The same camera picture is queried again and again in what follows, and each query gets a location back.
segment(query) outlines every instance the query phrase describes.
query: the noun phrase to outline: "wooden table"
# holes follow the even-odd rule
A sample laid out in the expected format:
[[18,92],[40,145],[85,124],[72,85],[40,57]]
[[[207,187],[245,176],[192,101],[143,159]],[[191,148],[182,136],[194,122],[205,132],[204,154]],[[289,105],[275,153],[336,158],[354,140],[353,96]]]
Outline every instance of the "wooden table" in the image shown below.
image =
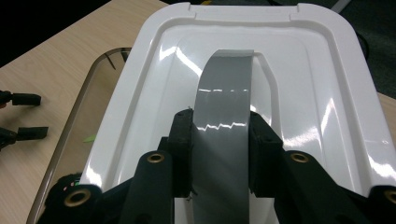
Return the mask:
[[[0,90],[33,92],[38,107],[0,110],[0,126],[49,126],[40,141],[19,142],[0,153],[0,223],[25,223],[53,150],[92,63],[108,50],[131,47],[143,22],[166,4],[112,0],[15,61],[0,68]],[[378,97],[396,142],[396,100]]]

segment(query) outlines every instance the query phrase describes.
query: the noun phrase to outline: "gray strip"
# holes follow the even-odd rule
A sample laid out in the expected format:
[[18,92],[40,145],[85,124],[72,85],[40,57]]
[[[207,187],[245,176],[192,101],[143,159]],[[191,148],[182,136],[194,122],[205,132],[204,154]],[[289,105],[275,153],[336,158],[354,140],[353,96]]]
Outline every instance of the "gray strip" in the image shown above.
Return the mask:
[[193,114],[195,224],[248,223],[248,120],[253,50],[218,50],[201,76]]

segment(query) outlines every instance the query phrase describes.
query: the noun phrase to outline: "brass ring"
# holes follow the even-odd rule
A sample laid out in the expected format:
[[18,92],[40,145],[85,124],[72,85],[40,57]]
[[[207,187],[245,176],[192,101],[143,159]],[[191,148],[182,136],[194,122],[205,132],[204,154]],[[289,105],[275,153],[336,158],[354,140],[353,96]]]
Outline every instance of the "brass ring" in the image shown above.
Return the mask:
[[67,195],[67,197],[64,199],[64,205],[67,207],[76,207],[84,204],[90,198],[91,192],[88,189],[78,189]]
[[386,190],[385,191],[385,196],[387,197],[388,200],[390,200],[391,203],[396,204],[396,191],[395,190]]
[[291,154],[290,156],[294,161],[297,161],[297,162],[308,162],[309,161],[309,158],[306,157],[303,153],[296,152],[296,153]]
[[148,157],[148,161],[151,163],[157,163],[157,162],[161,162],[163,160],[165,160],[165,156],[160,153],[155,153]]

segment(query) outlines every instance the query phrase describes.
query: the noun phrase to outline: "gray carpet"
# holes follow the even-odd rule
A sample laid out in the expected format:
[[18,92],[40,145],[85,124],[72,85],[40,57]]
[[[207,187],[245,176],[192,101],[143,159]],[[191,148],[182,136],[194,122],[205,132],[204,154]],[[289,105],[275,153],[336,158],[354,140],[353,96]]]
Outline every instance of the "gray carpet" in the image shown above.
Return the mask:
[[[311,3],[332,7],[337,0],[277,0],[285,6]],[[213,0],[210,5],[269,6],[266,0]],[[396,99],[396,1],[352,0],[341,15],[368,43],[367,64],[376,90]],[[366,47],[361,39],[361,46]]]

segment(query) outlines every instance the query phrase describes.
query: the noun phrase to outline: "black object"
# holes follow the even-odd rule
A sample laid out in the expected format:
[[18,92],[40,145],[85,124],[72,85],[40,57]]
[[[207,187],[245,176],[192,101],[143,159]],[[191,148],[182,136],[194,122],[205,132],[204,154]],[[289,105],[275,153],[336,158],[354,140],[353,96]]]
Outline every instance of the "black object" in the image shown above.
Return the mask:
[[0,128],[0,150],[16,141],[43,139],[47,136],[48,127],[19,128],[17,133]]
[[[85,185],[52,196],[38,223],[174,223],[174,197],[193,192],[191,127],[192,110],[180,111],[169,137],[162,138],[157,151],[140,158],[133,178],[105,193]],[[281,139],[254,112],[248,135],[250,190],[257,197],[275,198],[279,223],[396,222],[395,187],[375,186],[365,198],[338,186],[314,157],[285,151]],[[68,200],[76,205],[70,208]]]
[[31,93],[11,93],[0,91],[0,105],[12,101],[13,105],[40,105],[41,96]]

